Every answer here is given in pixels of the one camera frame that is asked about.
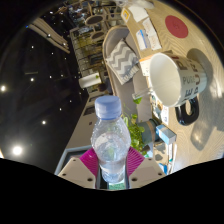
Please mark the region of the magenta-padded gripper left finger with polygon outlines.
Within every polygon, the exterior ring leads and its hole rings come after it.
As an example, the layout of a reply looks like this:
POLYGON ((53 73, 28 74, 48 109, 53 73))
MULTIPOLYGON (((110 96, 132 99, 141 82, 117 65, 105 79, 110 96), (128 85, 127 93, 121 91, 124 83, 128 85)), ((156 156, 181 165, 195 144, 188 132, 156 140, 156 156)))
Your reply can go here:
POLYGON ((98 158, 93 148, 80 158, 72 157, 58 176, 78 186, 95 189, 99 171, 98 158))

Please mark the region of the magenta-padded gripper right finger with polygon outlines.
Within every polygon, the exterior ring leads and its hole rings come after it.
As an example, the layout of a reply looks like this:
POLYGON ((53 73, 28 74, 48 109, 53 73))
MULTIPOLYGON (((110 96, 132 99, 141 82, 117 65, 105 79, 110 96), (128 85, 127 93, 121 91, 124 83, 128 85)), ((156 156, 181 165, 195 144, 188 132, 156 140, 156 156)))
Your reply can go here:
POLYGON ((126 158, 128 188, 140 188, 165 176, 153 158, 145 158, 130 147, 126 158))

